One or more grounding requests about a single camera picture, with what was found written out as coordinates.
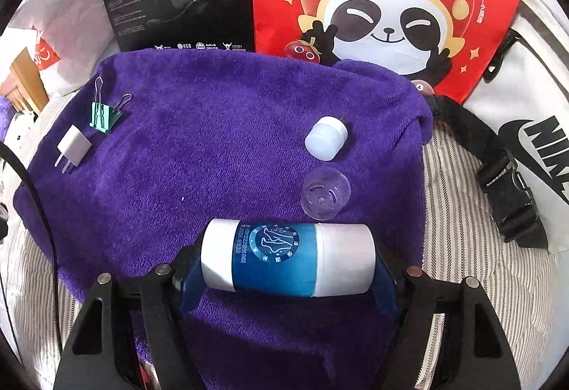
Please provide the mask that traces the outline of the purple towel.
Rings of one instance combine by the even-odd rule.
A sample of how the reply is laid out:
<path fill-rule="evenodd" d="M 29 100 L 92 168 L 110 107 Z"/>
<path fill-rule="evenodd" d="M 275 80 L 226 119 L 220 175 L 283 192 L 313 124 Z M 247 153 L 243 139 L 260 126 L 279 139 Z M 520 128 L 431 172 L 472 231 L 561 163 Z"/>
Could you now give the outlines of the purple towel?
<path fill-rule="evenodd" d="M 65 286 L 82 299 L 99 273 L 127 278 L 171 261 L 209 220 L 301 222 L 304 139 L 319 118 L 344 118 L 336 168 L 351 185 L 339 214 L 369 224 L 391 251 L 420 262 L 422 147 L 431 112 L 403 77 L 368 63 L 332 67 L 231 51 L 145 50 L 99 65 L 102 102 L 133 99 L 109 134 L 90 126 L 86 84 L 38 146 L 29 171 L 46 213 L 25 189 L 15 210 Z M 75 125 L 92 143 L 79 167 L 54 167 Z M 341 299 L 207 291 L 185 321 L 210 389 L 366 389 L 395 326 L 370 295 Z"/>

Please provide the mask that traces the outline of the white square charger plug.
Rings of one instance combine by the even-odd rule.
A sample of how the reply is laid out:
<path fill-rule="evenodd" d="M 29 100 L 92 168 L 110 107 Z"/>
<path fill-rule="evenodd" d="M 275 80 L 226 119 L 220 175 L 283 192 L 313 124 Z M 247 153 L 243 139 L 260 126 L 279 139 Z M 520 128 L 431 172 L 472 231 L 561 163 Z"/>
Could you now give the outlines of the white square charger plug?
<path fill-rule="evenodd" d="M 62 174 L 72 167 L 79 167 L 91 148 L 91 141 L 75 125 L 71 125 L 57 145 L 59 157 L 54 167 L 58 167 L 62 160 L 65 161 L 61 169 Z"/>

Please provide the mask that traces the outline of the purple plush toy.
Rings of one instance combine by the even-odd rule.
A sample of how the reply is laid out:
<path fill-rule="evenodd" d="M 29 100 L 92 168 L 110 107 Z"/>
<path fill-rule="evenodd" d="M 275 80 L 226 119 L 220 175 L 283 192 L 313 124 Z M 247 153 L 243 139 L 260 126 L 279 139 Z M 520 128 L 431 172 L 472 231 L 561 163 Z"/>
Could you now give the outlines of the purple plush toy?
<path fill-rule="evenodd" d="M 15 116 L 15 108 L 5 96 L 0 97 L 0 141 L 5 141 L 8 128 Z"/>

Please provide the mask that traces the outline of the clear plastic cap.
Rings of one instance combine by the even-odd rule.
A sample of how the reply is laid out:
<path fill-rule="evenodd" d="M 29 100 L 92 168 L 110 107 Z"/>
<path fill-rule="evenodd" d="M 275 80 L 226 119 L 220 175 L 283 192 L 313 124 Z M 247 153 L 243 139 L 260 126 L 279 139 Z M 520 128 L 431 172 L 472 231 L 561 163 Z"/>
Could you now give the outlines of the clear plastic cap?
<path fill-rule="evenodd" d="M 336 217 L 351 197 L 347 177 L 333 167 L 317 167 L 304 178 L 301 207 L 314 220 L 327 221 Z"/>

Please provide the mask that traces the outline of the white Miniso plastic bag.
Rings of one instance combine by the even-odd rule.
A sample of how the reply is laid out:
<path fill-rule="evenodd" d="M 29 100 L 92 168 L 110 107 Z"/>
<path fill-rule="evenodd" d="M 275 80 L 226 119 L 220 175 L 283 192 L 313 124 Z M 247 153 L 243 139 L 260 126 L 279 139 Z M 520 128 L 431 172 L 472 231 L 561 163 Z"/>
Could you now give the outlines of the white Miniso plastic bag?
<path fill-rule="evenodd" d="M 1 78 L 27 50 L 47 94 L 65 96 L 92 77 L 113 40 L 103 0 L 23 0 L 1 35 Z"/>

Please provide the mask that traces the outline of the white Nike waist bag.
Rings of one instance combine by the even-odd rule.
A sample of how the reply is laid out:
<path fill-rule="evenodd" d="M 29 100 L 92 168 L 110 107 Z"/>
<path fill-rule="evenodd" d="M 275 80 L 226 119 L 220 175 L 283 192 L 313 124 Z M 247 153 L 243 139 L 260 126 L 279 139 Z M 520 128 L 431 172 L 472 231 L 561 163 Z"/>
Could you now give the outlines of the white Nike waist bag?
<path fill-rule="evenodd" d="M 568 16 L 557 0 L 521 0 L 464 104 L 427 102 L 480 160 L 477 183 L 504 241 L 567 251 Z"/>

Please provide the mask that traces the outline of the blue white cylinder bottle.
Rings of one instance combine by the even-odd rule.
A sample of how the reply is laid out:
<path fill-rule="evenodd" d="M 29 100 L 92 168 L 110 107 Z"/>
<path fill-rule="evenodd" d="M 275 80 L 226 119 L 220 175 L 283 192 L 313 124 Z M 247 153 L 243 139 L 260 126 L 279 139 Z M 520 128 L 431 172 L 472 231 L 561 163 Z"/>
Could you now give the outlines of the blue white cylinder bottle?
<path fill-rule="evenodd" d="M 360 295 L 374 278 L 376 255 L 363 224 L 211 220 L 203 234 L 206 286 L 275 296 Z"/>

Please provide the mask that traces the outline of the small white night light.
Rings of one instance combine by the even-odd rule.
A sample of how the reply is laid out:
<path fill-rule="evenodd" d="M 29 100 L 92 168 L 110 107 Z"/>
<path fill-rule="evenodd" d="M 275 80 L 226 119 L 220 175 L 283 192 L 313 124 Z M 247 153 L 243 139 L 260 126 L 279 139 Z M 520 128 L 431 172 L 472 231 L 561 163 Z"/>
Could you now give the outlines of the small white night light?
<path fill-rule="evenodd" d="M 348 130 L 342 120 L 324 116 L 310 129 L 305 138 L 306 150 L 317 160 L 333 160 L 348 138 Z"/>

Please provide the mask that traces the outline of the wooden furniture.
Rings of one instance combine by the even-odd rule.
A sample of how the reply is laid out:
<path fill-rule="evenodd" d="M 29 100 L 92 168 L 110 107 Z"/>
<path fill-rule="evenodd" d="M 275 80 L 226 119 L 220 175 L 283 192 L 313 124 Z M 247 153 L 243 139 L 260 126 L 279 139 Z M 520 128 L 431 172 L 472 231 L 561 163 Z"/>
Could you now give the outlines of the wooden furniture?
<path fill-rule="evenodd" d="M 24 48 L 10 66 L 10 74 L 1 84 L 1 95 L 16 111 L 31 111 L 40 115 L 48 96 L 39 75 L 38 66 Z"/>

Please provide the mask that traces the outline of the green binder clip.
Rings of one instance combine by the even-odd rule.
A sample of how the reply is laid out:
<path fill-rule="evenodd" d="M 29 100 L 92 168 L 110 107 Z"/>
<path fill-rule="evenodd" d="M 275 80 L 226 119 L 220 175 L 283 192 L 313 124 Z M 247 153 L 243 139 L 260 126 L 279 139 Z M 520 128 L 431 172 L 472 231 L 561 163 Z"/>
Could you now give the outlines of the green binder clip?
<path fill-rule="evenodd" d="M 90 126 L 99 133 L 109 134 L 115 125 L 121 120 L 122 109 L 133 99 L 132 93 L 125 93 L 115 106 L 102 102 L 102 77 L 95 78 L 95 100 L 92 102 L 90 114 Z"/>

